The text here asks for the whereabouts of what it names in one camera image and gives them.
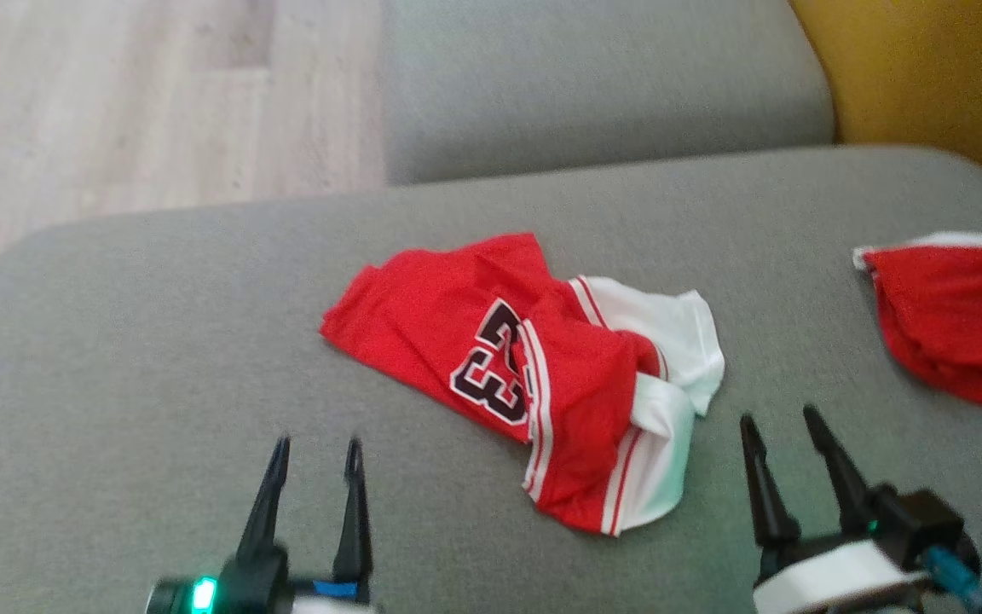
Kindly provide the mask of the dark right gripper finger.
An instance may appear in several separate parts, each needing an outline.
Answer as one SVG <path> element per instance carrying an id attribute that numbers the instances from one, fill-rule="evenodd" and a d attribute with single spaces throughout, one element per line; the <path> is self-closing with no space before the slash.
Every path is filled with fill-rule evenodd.
<path id="1" fill-rule="evenodd" d="M 814 449 L 829 470 L 842 533 L 868 532 L 875 518 L 868 504 L 868 485 L 861 472 L 814 404 L 804 405 L 803 417 Z"/>
<path id="2" fill-rule="evenodd" d="M 751 414 L 741 416 L 740 429 L 755 541 L 763 549 L 787 547 L 800 539 L 801 527 L 781 498 L 768 467 L 767 447 Z"/>

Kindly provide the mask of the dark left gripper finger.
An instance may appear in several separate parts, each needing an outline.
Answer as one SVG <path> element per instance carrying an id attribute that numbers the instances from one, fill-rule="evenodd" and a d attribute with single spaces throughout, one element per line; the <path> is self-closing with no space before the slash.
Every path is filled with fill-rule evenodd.
<path id="1" fill-rule="evenodd" d="M 276 555 L 280 544 L 275 540 L 278 505 L 287 481 L 290 459 L 290 436 L 278 438 L 258 486 L 240 543 L 235 551 L 238 562 L 253 562 Z"/>
<path id="2" fill-rule="evenodd" d="M 335 582 L 367 586 L 374 562 L 365 459 L 359 437 L 351 437 L 349 441 L 344 463 L 344 482 L 348 492 L 338 551 L 332 560 L 332 579 Z"/>

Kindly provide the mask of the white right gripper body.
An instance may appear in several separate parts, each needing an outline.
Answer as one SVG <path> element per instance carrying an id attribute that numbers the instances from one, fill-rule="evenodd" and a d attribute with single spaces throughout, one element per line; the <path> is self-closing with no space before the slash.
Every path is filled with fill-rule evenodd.
<path id="1" fill-rule="evenodd" d="M 829 534 L 807 541 L 799 532 L 754 532 L 760 574 L 752 599 L 757 613 L 922 611 L 930 574 L 904 567 L 886 549 L 890 534 Z"/>

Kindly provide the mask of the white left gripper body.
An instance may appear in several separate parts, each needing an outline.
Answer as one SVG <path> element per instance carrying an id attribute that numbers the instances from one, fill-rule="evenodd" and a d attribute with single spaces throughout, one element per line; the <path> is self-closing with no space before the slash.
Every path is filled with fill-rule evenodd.
<path id="1" fill-rule="evenodd" d="M 378 613 L 366 578 L 295 578 L 290 583 L 289 602 L 289 613 Z"/>

